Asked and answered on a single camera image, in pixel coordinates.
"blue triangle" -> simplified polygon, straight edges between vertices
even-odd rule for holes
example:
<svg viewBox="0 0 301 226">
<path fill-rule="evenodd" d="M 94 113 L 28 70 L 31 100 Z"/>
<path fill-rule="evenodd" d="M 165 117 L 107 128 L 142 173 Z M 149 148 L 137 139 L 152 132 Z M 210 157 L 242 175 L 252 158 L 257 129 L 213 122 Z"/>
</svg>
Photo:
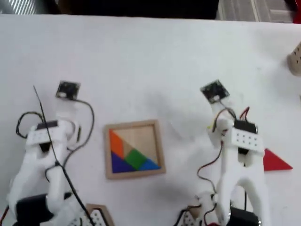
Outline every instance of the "blue triangle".
<svg viewBox="0 0 301 226">
<path fill-rule="evenodd" d="M 136 171 L 136 169 L 134 169 L 125 160 L 119 158 L 114 152 L 111 152 L 111 159 L 113 173 L 125 173 Z"/>
<path fill-rule="evenodd" d="M 156 163 L 154 163 L 152 160 L 150 159 L 147 159 L 143 164 L 142 166 L 139 168 L 139 171 L 142 171 L 142 170 L 158 170 L 160 169 L 161 167 L 158 166 Z"/>
</svg>

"red triangle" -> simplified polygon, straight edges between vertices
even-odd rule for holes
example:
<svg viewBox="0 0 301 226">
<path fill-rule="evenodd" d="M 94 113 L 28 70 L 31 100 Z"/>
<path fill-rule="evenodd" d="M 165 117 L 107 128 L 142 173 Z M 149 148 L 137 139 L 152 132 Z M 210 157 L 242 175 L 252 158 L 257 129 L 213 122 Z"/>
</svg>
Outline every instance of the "red triangle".
<svg viewBox="0 0 301 226">
<path fill-rule="evenodd" d="M 272 153 L 268 148 L 265 149 L 265 155 L 263 157 L 264 171 L 275 170 L 291 170 L 292 167 L 285 161 L 280 159 L 277 155 Z"/>
</svg>

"wire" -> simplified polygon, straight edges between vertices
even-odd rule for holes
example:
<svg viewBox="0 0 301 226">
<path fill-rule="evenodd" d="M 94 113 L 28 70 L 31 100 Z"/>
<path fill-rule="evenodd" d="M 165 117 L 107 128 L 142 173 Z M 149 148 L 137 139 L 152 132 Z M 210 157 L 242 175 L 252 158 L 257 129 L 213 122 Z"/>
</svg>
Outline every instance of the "wire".
<svg viewBox="0 0 301 226">
<path fill-rule="evenodd" d="M 75 198 L 77 199 L 77 201 L 78 201 L 78 203 L 80 204 L 81 208 L 83 209 L 83 211 L 84 211 L 85 214 L 87 215 L 87 217 L 88 217 L 88 219 L 89 219 L 91 225 L 92 225 L 92 226 L 95 226 L 95 224 L 94 224 L 94 222 L 93 222 L 93 220 L 92 220 L 92 218 L 91 218 L 91 216 L 90 216 L 88 210 L 86 209 L 86 207 L 85 207 L 84 204 L 82 203 L 81 199 L 79 198 L 79 196 L 78 196 L 78 194 L 77 194 L 77 192 L 76 192 L 76 190 L 75 190 L 75 188 L 74 188 L 74 186 L 73 186 L 73 184 L 72 184 L 72 182 L 71 182 L 71 180 L 70 180 L 70 178 L 69 178 L 69 176 L 68 176 L 68 174 L 67 174 L 67 172 L 66 172 L 66 169 L 64 168 L 64 166 L 62 166 L 62 165 L 60 164 L 60 162 L 58 161 L 58 159 L 57 159 L 57 157 L 56 157 L 55 150 L 54 150 L 54 148 L 53 148 L 53 142 L 52 142 L 52 140 L 51 140 L 51 136 L 50 136 L 50 133 L 49 133 L 49 128 L 48 128 L 47 121 L 46 121 L 46 118 L 45 118 L 45 114 L 44 114 L 42 102 L 41 102 L 41 100 L 40 100 L 40 98 L 39 98 L 39 95 L 38 95 L 38 92 L 37 92 L 35 86 L 33 86 L 33 88 L 34 88 L 34 91 L 35 91 L 35 93 L 36 93 L 36 96 L 37 96 L 37 98 L 38 98 L 38 100 L 39 100 L 39 104 L 40 104 L 40 108 L 41 108 L 41 111 L 42 111 L 42 116 L 43 116 L 43 120 L 44 120 L 44 123 L 45 123 L 45 127 L 46 127 L 46 130 L 47 130 L 47 133 L 48 133 L 50 145 L 51 145 L 51 148 L 52 148 L 53 155 L 54 155 L 54 157 L 55 157 L 55 167 L 56 167 L 56 166 L 60 166 L 60 167 L 62 168 L 63 173 L 64 173 L 64 175 L 65 175 L 65 177 L 66 177 L 66 179 L 67 179 L 67 181 L 68 181 L 68 184 L 69 184 L 69 186 L 70 186 L 70 188 L 71 188 L 71 190 L 72 190 L 72 192 L 73 192 Z"/>
<path fill-rule="evenodd" d="M 246 211 L 246 202 L 247 200 L 246 200 L 246 191 L 245 191 L 245 211 Z"/>
<path fill-rule="evenodd" d="M 223 147 L 223 142 L 221 141 L 221 148 L 220 148 L 220 151 L 219 151 L 217 157 L 216 157 L 213 161 L 211 161 L 211 162 L 209 162 L 209 163 L 207 163 L 207 164 L 201 166 L 201 167 L 198 169 L 198 171 L 197 171 L 197 176 L 198 176 L 200 179 L 209 181 L 209 182 L 211 183 L 212 188 L 213 188 L 213 191 L 214 191 L 215 194 L 216 194 L 217 192 L 216 192 L 215 185 L 214 185 L 213 181 L 210 180 L 210 179 L 208 179 L 208 178 L 205 178 L 205 177 L 200 176 L 200 175 L 199 175 L 199 172 L 200 172 L 203 168 L 205 168 L 205 167 L 207 167 L 207 166 L 210 166 L 210 165 L 214 164 L 214 163 L 220 158 L 221 153 L 222 153 L 222 147 Z"/>
<path fill-rule="evenodd" d="M 76 147 L 76 148 L 73 149 L 73 150 L 67 148 L 67 149 L 68 149 L 69 151 L 71 151 L 71 152 L 68 154 L 67 158 L 65 159 L 65 161 L 64 161 L 64 163 L 63 163 L 63 166 L 64 166 L 64 167 L 66 166 L 67 161 L 69 160 L 69 158 L 70 158 L 77 150 L 81 149 L 82 147 L 84 147 L 84 146 L 88 143 L 88 141 L 89 141 L 90 138 L 91 138 L 91 135 L 92 135 L 92 132 L 93 132 L 93 128 L 94 128 L 94 123 L 95 123 L 95 114 L 94 114 L 94 110 L 93 110 L 93 107 L 91 106 L 91 104 L 89 104 L 88 102 L 83 101 L 83 100 L 73 100 L 73 101 L 79 102 L 79 103 L 82 103 L 82 104 L 85 104 L 85 105 L 87 105 L 87 106 L 90 108 L 91 114 L 92 114 L 92 125 L 91 125 L 91 129 L 90 129 L 90 131 L 89 131 L 89 134 L 88 134 L 88 136 L 87 136 L 87 138 L 86 138 L 86 140 L 85 140 L 84 143 L 82 143 L 81 145 L 79 145 L 78 147 Z"/>
<path fill-rule="evenodd" d="M 212 212 L 215 210 L 216 206 L 217 206 L 217 204 L 214 204 L 214 207 L 213 207 L 211 210 L 208 210 L 208 211 L 204 214 L 204 224 L 205 224 L 205 226 L 210 226 L 210 225 L 212 225 L 212 224 L 209 224 L 209 225 L 207 224 L 206 216 L 207 216 L 207 214 L 212 213 Z"/>
<path fill-rule="evenodd" d="M 234 119 L 234 120 L 237 120 L 236 114 L 235 114 L 235 112 L 234 112 L 234 110 L 233 110 L 232 108 L 226 107 L 226 108 L 220 110 L 220 112 L 218 112 L 218 114 L 216 115 L 215 120 L 214 120 L 214 122 L 213 122 L 213 126 L 212 126 L 212 132 L 213 132 L 213 133 L 214 133 L 215 130 L 216 130 L 216 126 L 217 126 L 217 125 L 216 125 L 216 122 L 217 122 L 217 119 L 218 119 L 218 117 L 221 115 L 221 113 L 223 113 L 224 111 L 228 111 L 228 113 L 233 117 L 233 119 Z"/>
<path fill-rule="evenodd" d="M 245 121 L 248 121 L 247 118 L 246 118 L 246 116 L 248 115 L 249 110 L 250 110 L 250 107 L 247 107 L 247 108 L 240 114 L 239 119 L 243 119 L 243 116 L 245 116 Z"/>
<path fill-rule="evenodd" d="M 40 113 L 38 113 L 38 112 L 25 112 L 25 113 L 23 113 L 23 114 L 20 116 L 20 118 L 19 118 L 19 120 L 18 120 L 18 122 L 17 122 L 16 134 L 17 134 L 19 137 L 22 137 L 22 138 L 24 138 L 24 139 L 27 139 L 28 134 L 26 134 L 25 136 L 24 136 L 23 134 L 21 134 L 21 133 L 20 133 L 20 130 L 19 130 L 19 127 L 20 127 L 21 121 L 22 121 L 22 119 L 24 118 L 24 116 L 26 116 L 26 115 L 28 115 L 28 114 L 35 114 L 35 115 L 37 115 L 37 116 L 41 119 L 41 121 L 43 122 L 43 116 L 42 116 Z"/>
<path fill-rule="evenodd" d="M 188 211 L 191 210 L 191 209 L 196 209 L 196 208 L 200 208 L 200 207 L 202 207 L 202 204 L 200 204 L 200 205 L 198 205 L 198 206 L 188 206 L 186 209 L 181 210 L 181 211 L 180 211 L 180 214 L 179 214 L 179 216 L 178 216 L 178 218 L 177 218 L 177 221 L 176 221 L 176 223 L 174 224 L 174 226 L 177 226 L 177 225 L 179 224 L 179 222 L 180 222 L 180 220 L 181 220 L 183 214 L 185 214 L 186 212 L 188 212 Z"/>
<path fill-rule="evenodd" d="M 3 223 L 5 217 L 6 217 L 7 213 L 8 213 L 8 210 L 9 210 L 9 206 L 7 206 L 7 207 L 5 208 L 4 213 L 3 213 L 2 216 L 1 216 L 1 219 L 0 219 L 0 226 L 2 226 L 2 223 Z"/>
</svg>

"white tabletop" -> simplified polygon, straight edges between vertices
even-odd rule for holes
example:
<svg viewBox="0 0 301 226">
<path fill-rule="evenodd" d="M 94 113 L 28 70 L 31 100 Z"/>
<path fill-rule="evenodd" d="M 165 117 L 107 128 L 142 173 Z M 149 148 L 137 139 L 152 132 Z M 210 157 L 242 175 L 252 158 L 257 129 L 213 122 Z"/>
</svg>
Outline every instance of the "white tabletop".
<svg viewBox="0 0 301 226">
<path fill-rule="evenodd" d="M 51 119 L 58 83 L 67 80 L 81 83 L 79 98 L 96 114 L 91 141 L 67 167 L 82 199 L 106 205 L 117 226 L 173 225 L 194 194 L 210 189 L 196 177 L 217 153 L 205 131 L 213 115 L 199 88 L 220 79 L 237 114 L 249 105 L 266 147 L 294 167 L 266 174 L 273 225 L 299 223 L 301 79 L 285 59 L 300 40 L 294 24 L 1 15 L 1 211 L 24 154 L 16 121 L 39 110 L 32 85 Z M 85 106 L 78 109 L 84 136 L 91 116 Z M 107 180 L 104 125 L 145 119 L 159 119 L 167 173 Z M 37 122 L 28 117 L 21 130 Z M 204 175 L 216 182 L 218 168 Z"/>
</svg>

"wooden frame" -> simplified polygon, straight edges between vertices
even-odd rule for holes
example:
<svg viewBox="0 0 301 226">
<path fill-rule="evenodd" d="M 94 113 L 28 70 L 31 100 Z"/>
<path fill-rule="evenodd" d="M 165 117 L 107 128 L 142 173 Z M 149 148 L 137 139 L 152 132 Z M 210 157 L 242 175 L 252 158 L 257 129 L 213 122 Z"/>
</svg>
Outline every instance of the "wooden frame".
<svg viewBox="0 0 301 226">
<path fill-rule="evenodd" d="M 105 217 L 107 223 L 108 223 L 108 226 L 114 226 L 114 222 L 113 222 L 113 219 L 108 211 L 108 209 L 106 208 L 106 206 L 103 206 L 103 205 L 96 205 L 96 204 L 87 204 L 86 205 L 86 209 L 88 211 L 88 213 L 91 215 L 93 210 L 98 210 L 100 209 L 103 213 L 103 216 Z"/>
<path fill-rule="evenodd" d="M 113 173 L 112 171 L 112 158 L 111 158 L 111 143 L 110 143 L 110 130 L 119 130 L 119 129 L 138 129 L 141 127 L 153 127 L 154 131 L 154 141 L 156 146 L 156 158 L 158 166 L 160 169 L 145 170 L 145 171 L 134 171 L 134 172 L 122 172 L 122 173 Z M 159 131 L 159 124 L 157 120 L 147 120 L 147 121 L 136 121 L 130 123 L 122 124 L 113 124 L 107 125 L 105 127 L 105 161 L 106 161 L 106 177 L 108 179 L 125 179 L 125 178 L 137 178 L 155 174 L 161 174 L 166 172 L 163 150 L 162 150 L 162 141 Z"/>
</svg>

